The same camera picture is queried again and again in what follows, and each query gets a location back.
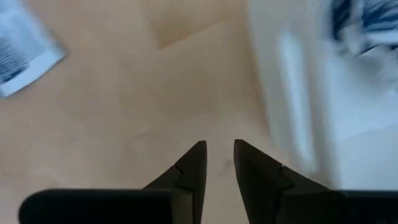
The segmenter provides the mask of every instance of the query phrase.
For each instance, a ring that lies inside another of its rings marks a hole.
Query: light wood surface
[[[270,155],[242,0],[30,0],[68,50],[0,100],[0,223],[54,187],[141,188],[208,141],[203,223],[247,223],[233,140]]]

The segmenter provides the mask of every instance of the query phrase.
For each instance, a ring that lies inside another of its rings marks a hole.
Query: white paper
[[[0,96],[24,88],[64,56],[19,0],[0,1]]]

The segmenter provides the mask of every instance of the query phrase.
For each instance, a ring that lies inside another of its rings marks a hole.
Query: wooden floor
[[[233,140],[272,156],[244,0],[30,0],[68,50],[0,101],[0,223],[47,188],[141,188],[208,141],[203,223],[247,223]]]

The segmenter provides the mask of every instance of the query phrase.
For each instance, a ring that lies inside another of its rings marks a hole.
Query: black object
[[[397,192],[327,189],[243,140],[234,161],[251,224],[398,223]]]
[[[206,142],[142,190],[44,190],[21,205],[21,224],[199,224],[206,185]]]

